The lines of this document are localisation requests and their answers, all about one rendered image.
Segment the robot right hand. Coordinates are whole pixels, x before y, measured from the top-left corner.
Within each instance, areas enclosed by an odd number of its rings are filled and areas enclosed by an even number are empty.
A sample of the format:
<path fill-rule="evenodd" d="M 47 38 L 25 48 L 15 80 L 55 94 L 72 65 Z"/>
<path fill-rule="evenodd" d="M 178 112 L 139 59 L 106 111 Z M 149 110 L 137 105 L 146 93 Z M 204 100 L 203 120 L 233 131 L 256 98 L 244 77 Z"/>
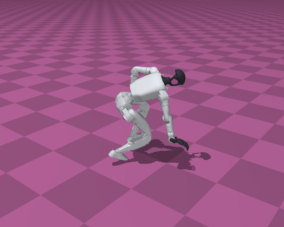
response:
<path fill-rule="evenodd" d="M 170 141 L 170 142 L 173 142 L 173 143 L 176 143 L 176 142 L 177 142 L 178 144 L 185 146 L 186 149 L 187 149 L 187 151 L 188 151 L 188 149 L 189 149 L 189 146 L 188 146 L 187 142 L 185 142 L 185 141 L 183 141 L 183 140 L 181 140 L 181 139 L 177 139 L 177 137 L 175 137 L 175 139 L 170 138 L 169 141 Z"/>

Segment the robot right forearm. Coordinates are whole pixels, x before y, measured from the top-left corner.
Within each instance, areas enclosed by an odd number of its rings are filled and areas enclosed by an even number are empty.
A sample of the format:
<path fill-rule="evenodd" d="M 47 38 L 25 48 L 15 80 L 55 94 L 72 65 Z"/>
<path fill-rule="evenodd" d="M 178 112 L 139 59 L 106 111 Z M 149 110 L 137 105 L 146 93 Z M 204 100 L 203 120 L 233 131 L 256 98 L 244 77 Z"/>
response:
<path fill-rule="evenodd" d="M 175 139 L 174 129 L 173 129 L 173 119 L 172 119 L 172 115 L 171 114 L 169 115 L 169 122 L 165 124 L 165 127 L 167 129 L 168 140 L 170 140 L 170 138 Z M 170 142 L 170 143 L 172 143 L 172 142 Z"/>

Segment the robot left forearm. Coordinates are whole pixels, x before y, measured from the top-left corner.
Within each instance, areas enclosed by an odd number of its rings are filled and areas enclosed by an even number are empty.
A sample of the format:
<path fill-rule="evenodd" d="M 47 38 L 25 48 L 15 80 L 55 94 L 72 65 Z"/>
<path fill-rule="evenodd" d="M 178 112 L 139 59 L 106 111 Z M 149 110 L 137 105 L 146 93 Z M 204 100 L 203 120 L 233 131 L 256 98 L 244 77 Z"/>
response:
<path fill-rule="evenodd" d="M 130 78 L 131 78 L 131 83 L 130 84 L 132 84 L 133 82 L 135 82 L 138 79 L 138 75 L 139 74 L 137 74 L 136 76 L 134 76 L 134 75 L 130 76 Z"/>

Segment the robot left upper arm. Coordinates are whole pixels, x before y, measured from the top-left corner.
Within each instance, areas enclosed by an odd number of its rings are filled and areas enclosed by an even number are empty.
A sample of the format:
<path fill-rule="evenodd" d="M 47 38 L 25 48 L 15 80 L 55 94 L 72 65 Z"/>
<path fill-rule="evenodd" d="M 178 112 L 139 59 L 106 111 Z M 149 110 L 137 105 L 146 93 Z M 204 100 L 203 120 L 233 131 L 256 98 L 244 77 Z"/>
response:
<path fill-rule="evenodd" d="M 145 75 L 149 75 L 149 74 L 154 73 L 154 72 L 159 72 L 156 67 L 139 67 L 139 66 L 135 66 L 131 70 L 131 74 L 134 75 L 134 76 L 136 76 L 139 73 L 142 73 L 142 74 L 145 74 Z"/>

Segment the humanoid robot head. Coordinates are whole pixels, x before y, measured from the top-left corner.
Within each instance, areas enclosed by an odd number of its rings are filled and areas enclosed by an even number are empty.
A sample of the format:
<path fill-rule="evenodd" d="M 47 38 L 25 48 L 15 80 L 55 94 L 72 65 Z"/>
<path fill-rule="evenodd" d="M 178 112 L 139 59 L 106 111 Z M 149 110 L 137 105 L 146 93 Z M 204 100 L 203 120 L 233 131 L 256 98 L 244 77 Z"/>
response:
<path fill-rule="evenodd" d="M 177 86 L 177 85 L 183 85 L 184 82 L 185 82 L 185 74 L 182 70 L 175 70 L 176 74 L 172 77 L 172 78 L 169 78 L 169 77 L 163 77 L 161 75 L 161 78 L 162 78 L 162 81 L 164 82 L 164 85 L 166 86 L 167 84 L 169 84 L 170 86 Z M 172 79 L 176 79 L 178 80 L 178 83 L 177 84 L 172 84 L 171 81 Z"/>

